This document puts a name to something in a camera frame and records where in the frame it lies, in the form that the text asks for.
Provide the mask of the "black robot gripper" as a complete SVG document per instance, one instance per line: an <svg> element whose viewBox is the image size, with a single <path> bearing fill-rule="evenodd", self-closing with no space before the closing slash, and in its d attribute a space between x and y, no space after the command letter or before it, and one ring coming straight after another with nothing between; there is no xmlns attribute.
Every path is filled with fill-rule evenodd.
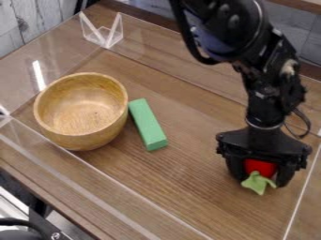
<svg viewBox="0 0 321 240"><path fill-rule="evenodd" d="M216 153L226 159L230 175L236 181L246 179L244 160L267 161L278 165L275 185L284 187L294 173L307 166L311 147L296 141L276 128L272 130L244 127L215 135Z"/></svg>

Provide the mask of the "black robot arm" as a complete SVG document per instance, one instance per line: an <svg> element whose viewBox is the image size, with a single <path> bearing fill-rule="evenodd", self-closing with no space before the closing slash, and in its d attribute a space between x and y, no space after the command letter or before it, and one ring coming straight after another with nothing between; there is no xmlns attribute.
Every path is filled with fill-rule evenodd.
<svg viewBox="0 0 321 240"><path fill-rule="evenodd" d="M311 154L299 141L306 135L286 124L292 114L311 122L298 110L307 90L295 49L268 20L263 0L168 1L191 56L204 65L228 63L247 94L246 126L215 135L216 153L234 179L270 170L280 188L306 168Z"/></svg>

